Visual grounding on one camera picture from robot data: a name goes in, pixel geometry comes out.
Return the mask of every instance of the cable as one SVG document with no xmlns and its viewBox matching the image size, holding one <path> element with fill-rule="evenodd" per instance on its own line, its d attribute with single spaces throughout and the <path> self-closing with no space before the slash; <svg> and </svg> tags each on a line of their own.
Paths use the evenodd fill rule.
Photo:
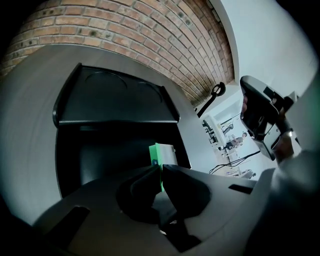
<svg viewBox="0 0 320 256">
<path fill-rule="evenodd" d="M 211 169 L 209 171 L 209 174 L 214 174 L 216 171 L 218 171 L 219 169 L 221 169 L 222 167 L 225 167 L 225 166 L 236 167 L 236 166 L 240 165 L 244 160 L 246 160 L 246 159 L 248 159 L 248 158 L 250 158 L 250 157 L 252 157 L 252 156 L 254 156 L 254 155 L 258 154 L 258 153 L 260 153 L 260 150 L 255 152 L 255 153 L 248 154 L 248 155 L 246 155 L 246 156 L 244 156 L 244 157 L 242 157 L 240 159 L 234 160 L 234 161 L 232 161 L 230 163 L 218 164 L 216 167 L 214 167 L 213 169 Z"/>
</svg>

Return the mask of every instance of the black cable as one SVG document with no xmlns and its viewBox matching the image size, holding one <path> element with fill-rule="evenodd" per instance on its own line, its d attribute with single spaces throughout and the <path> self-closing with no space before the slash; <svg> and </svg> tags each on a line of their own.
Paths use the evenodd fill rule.
<svg viewBox="0 0 320 256">
<path fill-rule="evenodd" d="M 209 174 L 213 174 L 213 173 L 215 173 L 216 171 L 218 171 L 219 169 L 221 169 L 222 167 L 225 167 L 225 166 L 236 167 L 236 166 L 240 165 L 244 160 L 246 160 L 246 159 L 248 159 L 248 158 L 250 158 L 250 157 L 252 157 L 252 156 L 254 156 L 254 155 L 258 154 L 258 153 L 260 153 L 260 150 L 257 151 L 257 152 L 254 152 L 252 154 L 248 154 L 248 155 L 246 155 L 246 156 L 244 156 L 244 157 L 242 157 L 240 159 L 234 160 L 234 161 L 232 161 L 230 163 L 218 164 L 216 167 L 214 167 L 213 169 L 211 169 L 209 171 Z"/>
<path fill-rule="evenodd" d="M 245 161 L 246 159 L 243 159 L 242 161 L 240 161 L 238 164 L 231 166 L 231 167 L 237 167 L 238 165 L 240 165 L 243 161 Z M 220 168 L 216 169 L 215 171 L 211 172 L 210 174 L 214 174 L 216 171 L 220 170 L 221 168 L 223 168 L 224 166 L 221 166 Z"/>
<path fill-rule="evenodd" d="M 220 125 L 223 125 L 223 124 L 225 124 L 226 122 L 229 122 L 230 120 L 232 120 L 233 118 L 235 118 L 235 117 L 237 117 L 237 116 L 239 116 L 239 115 L 241 115 L 241 113 L 236 114 L 234 117 L 231 117 L 231 118 L 228 119 L 227 121 L 224 121 L 224 122 L 220 123 Z"/>
</svg>

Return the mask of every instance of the brick wall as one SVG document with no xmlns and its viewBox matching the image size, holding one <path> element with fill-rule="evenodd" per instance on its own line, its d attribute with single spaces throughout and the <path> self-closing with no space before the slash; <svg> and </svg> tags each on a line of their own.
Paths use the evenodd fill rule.
<svg viewBox="0 0 320 256">
<path fill-rule="evenodd" d="M 1 61 L 4 77 L 47 44 L 125 55 L 167 76 L 193 105 L 234 79 L 223 26 L 205 0 L 50 0 L 23 23 Z"/>
</svg>

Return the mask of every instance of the person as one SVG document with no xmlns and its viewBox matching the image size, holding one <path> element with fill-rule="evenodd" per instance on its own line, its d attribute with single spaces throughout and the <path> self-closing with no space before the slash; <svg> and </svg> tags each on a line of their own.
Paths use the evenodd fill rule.
<svg viewBox="0 0 320 256">
<path fill-rule="evenodd" d="M 248 136 L 246 132 L 242 134 L 241 137 L 236 138 L 236 136 L 232 135 L 232 140 L 226 143 L 223 150 L 230 149 L 230 148 L 238 148 L 243 145 L 244 139 Z"/>
</svg>

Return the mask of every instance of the black tray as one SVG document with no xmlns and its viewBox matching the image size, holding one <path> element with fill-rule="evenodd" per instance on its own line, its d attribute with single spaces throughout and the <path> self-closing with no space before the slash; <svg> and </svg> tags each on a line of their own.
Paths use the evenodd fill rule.
<svg viewBox="0 0 320 256">
<path fill-rule="evenodd" d="M 65 82 L 53 108 L 56 127 L 115 121 L 177 123 L 179 119 L 164 86 L 81 63 Z"/>
</svg>

